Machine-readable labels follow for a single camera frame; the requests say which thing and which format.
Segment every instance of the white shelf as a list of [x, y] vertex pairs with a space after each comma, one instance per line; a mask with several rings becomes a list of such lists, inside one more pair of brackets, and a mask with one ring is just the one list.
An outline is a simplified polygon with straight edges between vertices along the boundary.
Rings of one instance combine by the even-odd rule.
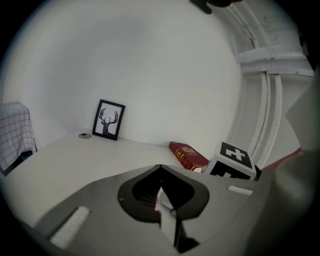
[[250, 63], [263, 59], [302, 59], [306, 60], [300, 45], [279, 44], [248, 50], [234, 56], [236, 63]]
[[241, 64], [244, 75], [267, 72], [270, 75], [300, 75], [313, 77], [314, 71], [307, 59], [271, 59]]
[[56, 204], [83, 186], [156, 164], [182, 167], [168, 147], [119, 138], [81, 139], [80, 129], [44, 147], [15, 168], [2, 192], [13, 214], [31, 227]]

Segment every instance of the deer antler artwork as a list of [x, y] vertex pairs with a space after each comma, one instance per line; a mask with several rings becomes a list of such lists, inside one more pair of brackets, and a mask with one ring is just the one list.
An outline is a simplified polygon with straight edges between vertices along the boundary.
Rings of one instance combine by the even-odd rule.
[[105, 108], [101, 109], [100, 115], [99, 115], [99, 118], [102, 120], [101, 124], [103, 124], [102, 134], [103, 135], [114, 135], [112, 133], [109, 133], [109, 125], [115, 124], [116, 122], [118, 122], [119, 115], [118, 115], [117, 111], [115, 111], [114, 112], [114, 120], [111, 122], [111, 117], [109, 117], [108, 122], [106, 122], [106, 118], [103, 119], [103, 115], [105, 114], [105, 110], [106, 110]]

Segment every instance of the red book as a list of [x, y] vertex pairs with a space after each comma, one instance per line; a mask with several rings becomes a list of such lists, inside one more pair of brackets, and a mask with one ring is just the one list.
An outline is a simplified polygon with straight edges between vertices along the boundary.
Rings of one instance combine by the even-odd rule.
[[195, 168], [204, 167], [209, 163], [208, 159], [188, 144], [171, 141], [169, 148], [187, 170], [193, 171]]

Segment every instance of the black and white marker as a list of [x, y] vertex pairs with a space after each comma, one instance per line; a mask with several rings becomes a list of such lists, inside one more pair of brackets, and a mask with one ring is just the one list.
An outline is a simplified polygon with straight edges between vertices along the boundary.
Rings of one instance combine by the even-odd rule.
[[246, 180], [253, 180], [257, 175], [248, 153], [223, 141], [217, 145], [204, 173]]

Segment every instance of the white tabletop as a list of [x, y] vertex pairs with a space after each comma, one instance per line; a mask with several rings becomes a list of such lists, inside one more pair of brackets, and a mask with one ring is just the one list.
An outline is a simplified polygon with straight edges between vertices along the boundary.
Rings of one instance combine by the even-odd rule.
[[1, 184], [13, 214], [34, 227], [56, 204], [102, 179], [156, 164], [182, 167], [168, 147], [119, 138], [81, 139], [82, 128], [54, 141], [15, 168]]

